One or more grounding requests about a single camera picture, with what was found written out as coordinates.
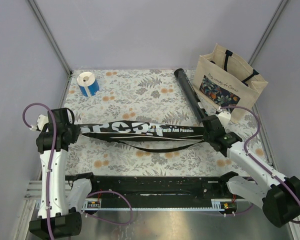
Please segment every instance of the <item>lavender wall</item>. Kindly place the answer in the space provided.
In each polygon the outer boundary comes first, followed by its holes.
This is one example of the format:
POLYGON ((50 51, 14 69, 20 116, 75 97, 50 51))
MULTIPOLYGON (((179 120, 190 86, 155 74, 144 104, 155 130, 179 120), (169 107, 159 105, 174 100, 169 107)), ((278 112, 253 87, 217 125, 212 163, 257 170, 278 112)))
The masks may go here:
MULTIPOLYGON (((33 102, 58 106, 67 75, 25 0, 0 0, 0 239, 12 239, 29 180, 38 176, 37 132, 22 122, 33 102)), ((43 109, 30 110, 36 122, 43 109)))
POLYGON ((37 0, 73 69, 195 69, 216 43, 250 58, 280 0, 37 0))
POLYGON ((290 1, 254 68, 269 81, 258 106, 279 170, 300 178, 300 0, 290 1))

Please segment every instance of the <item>white floral pattern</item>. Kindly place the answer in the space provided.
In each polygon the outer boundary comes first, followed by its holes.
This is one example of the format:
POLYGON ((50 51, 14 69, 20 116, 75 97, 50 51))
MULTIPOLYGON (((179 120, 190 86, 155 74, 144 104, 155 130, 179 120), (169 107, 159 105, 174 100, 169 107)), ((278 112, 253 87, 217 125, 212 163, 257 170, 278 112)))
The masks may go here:
MULTIPOLYGON (((75 114, 76 123, 95 124, 118 120, 147 121, 174 125, 197 126, 173 70, 90 70, 96 76, 100 91, 85 97, 77 86, 74 71, 64 106, 75 114)), ((195 70, 186 70, 194 79, 195 70)), ((215 109, 200 99, 208 114, 215 109)), ((250 113, 227 130, 244 140, 256 131, 250 113)), ((176 142, 135 142, 146 148, 176 147, 176 142)), ((264 161, 264 151, 257 137, 250 149, 264 161)), ((220 176, 234 171, 247 176, 237 164, 215 152, 208 143, 198 143, 185 150, 170 153, 149 153, 120 143, 80 136, 69 147, 66 174, 93 172, 95 175, 125 176, 220 176)))

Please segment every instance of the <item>bag strap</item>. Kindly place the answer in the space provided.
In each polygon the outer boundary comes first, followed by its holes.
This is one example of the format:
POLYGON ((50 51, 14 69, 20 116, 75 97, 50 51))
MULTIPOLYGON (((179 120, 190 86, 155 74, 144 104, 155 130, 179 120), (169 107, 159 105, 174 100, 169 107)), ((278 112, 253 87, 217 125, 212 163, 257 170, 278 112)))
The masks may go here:
POLYGON ((244 83, 244 85, 248 86, 248 84, 246 83, 246 81, 248 81, 249 79, 253 78, 255 75, 258 75, 259 73, 253 69, 253 72, 250 76, 248 76, 245 80, 242 81, 242 83, 244 83))
POLYGON ((138 147, 138 146, 133 146, 133 145, 130 145, 124 141, 120 141, 120 140, 109 140, 108 142, 117 142, 117 143, 120 143, 120 144, 125 144, 125 145, 128 145, 130 147, 133 147, 135 149, 138 149, 138 150, 142 150, 142 151, 145 151, 145 152, 149 152, 149 153, 171 153, 171 152, 175 152, 175 151, 180 151, 180 150, 183 150, 183 149, 187 149, 195 144, 199 144, 199 143, 203 143, 204 141, 198 141, 196 143, 191 143, 191 144, 188 144, 188 145, 185 145, 185 146, 179 146, 179 147, 174 147, 174 148, 167 148, 167 149, 149 149, 149 148, 143 148, 143 147, 138 147))
POLYGON ((227 69, 227 66, 228 66, 228 59, 229 59, 229 57, 231 57, 232 56, 232 54, 234 54, 232 51, 230 51, 230 50, 226 50, 225 51, 225 60, 224 60, 224 66, 223 66, 223 69, 226 71, 226 72, 228 72, 228 69, 227 69))

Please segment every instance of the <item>metal frame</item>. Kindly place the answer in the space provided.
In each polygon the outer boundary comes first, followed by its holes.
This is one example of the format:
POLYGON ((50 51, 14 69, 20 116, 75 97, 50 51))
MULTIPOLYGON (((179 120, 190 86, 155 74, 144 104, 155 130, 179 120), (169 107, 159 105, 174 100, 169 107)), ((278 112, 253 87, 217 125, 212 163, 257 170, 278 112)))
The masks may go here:
MULTIPOLYGON (((52 31, 50 30, 50 28, 47 24, 47 21, 45 20, 42 12, 41 12, 41 10, 38 6, 37 1, 36 0, 26 0, 26 1, 29 3, 29 5, 30 5, 33 13, 35 14, 39 24, 41 25, 48 41, 50 42, 53 50, 55 51, 58 59, 61 62, 65 72, 68 75, 67 82, 65 83, 64 91, 62 93, 60 103, 59 103, 59 106, 58 106, 59 108, 61 108, 64 105, 64 102, 65 102, 65 99, 66 99, 66 96, 67 96, 67 92, 68 92, 68 89, 69 89, 69 86, 70 86, 72 69, 70 68, 70 66, 67 63, 63 53, 61 52, 61 50, 60 50, 53 34, 52 34, 52 31)), ((253 53, 252 53, 252 55, 251 55, 251 57, 248 61, 248 63, 250 65, 253 65, 253 63, 255 62, 257 56, 259 55, 261 49, 263 48, 265 42, 267 41, 270 33, 272 32, 274 26, 276 25, 279 17, 283 13, 283 11, 285 10, 285 8, 287 7, 289 2, 290 2, 290 0, 281 0, 281 2, 279 3, 274 15, 272 16, 268 26, 266 27, 260 41, 258 42, 256 48, 254 49, 254 51, 253 51, 253 53)), ((252 110, 259 115, 261 122, 263 122, 257 103, 254 105, 252 110)), ((268 138, 267 132, 266 132, 264 127, 261 128, 260 138, 261 138, 261 142, 262 142, 264 151, 265 151, 266 156, 267 156, 267 162, 269 164, 272 164, 275 169, 278 169, 275 158, 274 158, 273 151, 271 149, 271 146, 269 145, 269 138, 268 138)), ((40 179, 41 179, 41 172, 40 172, 37 180, 40 180, 40 179)), ((14 239, 14 240, 26 240, 26 239, 28 239, 27 235, 28 235, 29 221, 31 220, 31 218, 33 216, 33 212, 35 210, 37 200, 32 198, 32 197, 27 199, 27 197, 30 197, 30 196, 29 195, 25 196, 25 199, 24 199, 24 201, 21 205, 21 208, 19 210, 19 213, 20 213, 19 214, 19 221, 17 222, 16 229, 15 229, 13 235, 12 235, 12 239, 14 239)), ((296 240, 297 239, 300 240, 300 225, 289 223, 289 226, 290 226, 293 238, 296 239, 296 240)))
POLYGON ((63 53, 61 52, 48 24, 47 21, 45 20, 44 15, 42 14, 37 1, 36 0, 26 0, 31 8, 33 13, 35 14, 39 24, 41 25, 43 32, 45 33, 46 37, 48 38, 48 41, 50 42, 54 52, 56 53, 57 57, 59 58, 65 72, 68 74, 68 77, 71 75, 72 73, 72 69, 70 68, 69 64, 67 63, 63 53))
MULTIPOLYGON (((143 178, 153 178, 153 177, 144 177, 144 176, 141 176, 139 177, 139 179, 143 179, 143 178)), ((212 177, 197 177, 198 179, 210 179, 212 177)), ((72 180, 69 180, 69 181, 65 181, 64 182, 65 184, 65 196, 69 197, 70 193, 71 193, 71 190, 72 190, 72 185, 73 185, 73 181, 72 180)), ((205 183, 204 186, 208 186, 208 185, 212 185, 212 184, 218 184, 218 181, 217 183, 214 183, 214 181, 207 181, 207 183, 205 183)), ((177 209, 178 211, 224 211, 224 209, 222 208, 221 206, 221 203, 228 203, 228 202, 231 202, 232 199, 231 198, 217 198, 218 196, 215 196, 214 198, 211 198, 210 201, 211 201, 211 207, 180 207, 179 209, 177 209)), ((42 198, 42 181, 41 180, 33 180, 33 181, 30 181, 28 187, 27 187, 27 190, 26 190, 26 195, 25 195, 25 198, 27 201, 35 201, 36 204, 35 204, 35 208, 36 209, 39 209, 40 207, 40 203, 41 203, 41 198, 42 198)), ((92 201, 91 198, 86 198, 85 199, 86 202, 88 201, 92 201)), ((236 199, 237 202, 247 202, 245 199, 243 198, 238 198, 236 199)), ((169 210, 175 210, 175 208, 163 208, 163 209, 157 209, 157 208, 138 208, 139 211, 169 211, 169 210)), ((116 210, 116 211, 127 211, 128 208, 103 208, 102 209, 103 211, 108 211, 108 210, 116 210)))
POLYGON ((275 10, 268 26, 266 27, 261 39, 259 40, 256 48, 254 49, 248 64, 250 66, 252 66, 258 56, 258 54, 260 53, 262 47, 264 46, 265 42, 267 41, 270 33, 272 32, 272 30, 274 29, 274 26, 276 25, 278 19, 280 18, 281 14, 283 13, 283 11, 286 9, 287 4, 290 2, 290 0, 281 0, 281 2, 279 3, 279 6, 277 7, 277 9, 275 10))

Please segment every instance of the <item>white roll of tape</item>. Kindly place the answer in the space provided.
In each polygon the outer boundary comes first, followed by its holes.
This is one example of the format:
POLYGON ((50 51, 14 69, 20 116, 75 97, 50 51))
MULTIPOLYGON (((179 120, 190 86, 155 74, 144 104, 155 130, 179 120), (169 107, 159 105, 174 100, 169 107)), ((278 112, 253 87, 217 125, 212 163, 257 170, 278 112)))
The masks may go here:
POLYGON ((94 96, 99 90, 99 85, 96 80, 96 76, 90 71, 85 71, 81 73, 77 77, 76 82, 82 94, 86 97, 94 96))

